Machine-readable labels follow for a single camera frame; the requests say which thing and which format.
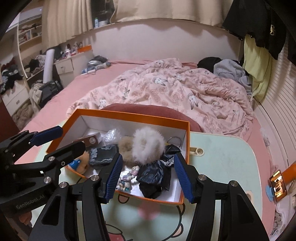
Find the black plastic bag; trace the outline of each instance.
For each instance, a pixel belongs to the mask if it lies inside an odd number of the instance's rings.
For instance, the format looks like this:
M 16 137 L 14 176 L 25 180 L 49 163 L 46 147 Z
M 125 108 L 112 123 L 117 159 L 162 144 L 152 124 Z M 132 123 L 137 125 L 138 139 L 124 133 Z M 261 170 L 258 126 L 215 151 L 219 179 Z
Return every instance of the black plastic bag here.
M 171 168 L 160 160 L 141 166 L 137 176 L 144 197 L 151 199 L 159 197 L 163 189 L 170 190 L 170 179 Z
M 102 146 L 89 150 L 89 165 L 94 169 L 107 166 L 118 152 L 117 145 Z
M 174 167 L 174 155 L 181 152 L 178 147 L 173 144 L 165 146 L 165 152 L 162 154 L 160 161 L 167 167 Z

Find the beige curtain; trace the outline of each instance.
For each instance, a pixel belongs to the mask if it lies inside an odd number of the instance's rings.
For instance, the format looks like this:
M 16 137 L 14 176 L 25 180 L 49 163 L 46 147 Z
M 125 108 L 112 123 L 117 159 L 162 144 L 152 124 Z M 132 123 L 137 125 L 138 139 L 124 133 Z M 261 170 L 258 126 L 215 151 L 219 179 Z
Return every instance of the beige curtain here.
M 172 18 L 222 25 L 233 0 L 113 0 L 111 22 Z
M 93 28 L 91 0 L 45 0 L 42 9 L 42 44 L 57 46 Z

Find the orange box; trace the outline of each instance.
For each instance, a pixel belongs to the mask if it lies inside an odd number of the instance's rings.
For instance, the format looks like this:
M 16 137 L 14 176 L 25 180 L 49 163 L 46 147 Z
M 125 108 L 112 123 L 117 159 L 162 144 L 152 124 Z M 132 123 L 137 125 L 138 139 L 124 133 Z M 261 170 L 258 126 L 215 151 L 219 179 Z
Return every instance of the orange box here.
M 185 161 L 187 163 L 189 162 L 190 129 L 188 121 L 107 110 L 77 109 L 64 124 L 63 136 L 51 142 L 47 153 L 66 146 L 74 140 L 97 132 L 104 135 L 109 130 L 117 128 L 122 135 L 132 136 L 137 129 L 144 126 L 150 126 L 158 130 L 166 140 L 169 140 L 171 137 L 177 137 L 173 138 L 170 143 L 177 146 L 180 145 L 181 153 L 185 157 Z M 98 174 L 98 172 L 93 169 L 87 170 L 85 176 L 80 175 L 72 169 L 69 170 L 84 178 L 89 178 L 92 175 Z M 130 192 L 118 190 L 116 192 L 162 204 L 179 205 L 184 201 L 184 195 L 174 168 L 172 168 L 170 191 L 162 191 L 162 194 L 157 199 L 145 198 L 138 188 L 132 188 Z
M 82 48 L 79 48 L 78 53 L 87 52 L 87 51 L 90 51 L 90 50 L 92 50 L 91 45 L 86 45 L 86 46 L 84 46 Z

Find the plush toy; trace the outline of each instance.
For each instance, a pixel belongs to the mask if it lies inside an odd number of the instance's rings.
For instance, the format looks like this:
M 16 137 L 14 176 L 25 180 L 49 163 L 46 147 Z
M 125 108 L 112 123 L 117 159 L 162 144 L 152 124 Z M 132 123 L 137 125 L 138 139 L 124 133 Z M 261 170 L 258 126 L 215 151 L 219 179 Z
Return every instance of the plush toy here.
M 133 137 L 122 137 L 118 141 L 118 151 L 122 155 L 123 161 L 126 164 L 134 164 L 135 160 L 132 154 Z
M 85 151 L 81 156 L 72 161 L 68 166 L 79 174 L 84 174 L 89 166 L 89 153 Z
M 132 154 L 140 165 L 159 160 L 165 150 L 165 139 L 159 131 L 149 126 L 137 129 L 133 138 Z

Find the mint green table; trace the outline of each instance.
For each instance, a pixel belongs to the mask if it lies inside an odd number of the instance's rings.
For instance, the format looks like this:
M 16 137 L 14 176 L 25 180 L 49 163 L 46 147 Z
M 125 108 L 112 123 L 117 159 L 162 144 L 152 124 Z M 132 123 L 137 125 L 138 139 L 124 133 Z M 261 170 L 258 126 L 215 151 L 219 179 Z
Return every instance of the mint green table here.
M 42 161 L 49 144 L 43 145 L 35 161 Z M 228 183 L 236 180 L 251 192 L 252 203 L 262 216 L 262 193 L 255 155 L 242 139 L 204 133 L 190 133 L 190 146 L 201 148 L 203 156 L 191 156 L 190 164 L 213 181 Z M 75 184 L 79 177 L 63 168 L 60 182 Z M 220 225 L 220 201 L 216 201 L 212 241 L 217 240 Z M 83 241 L 81 202 L 78 202 L 79 240 Z M 34 225 L 43 207 L 32 211 Z M 102 205 L 111 241 L 184 241 L 186 240 L 195 205 L 186 199 L 183 205 L 167 206 L 115 194 Z

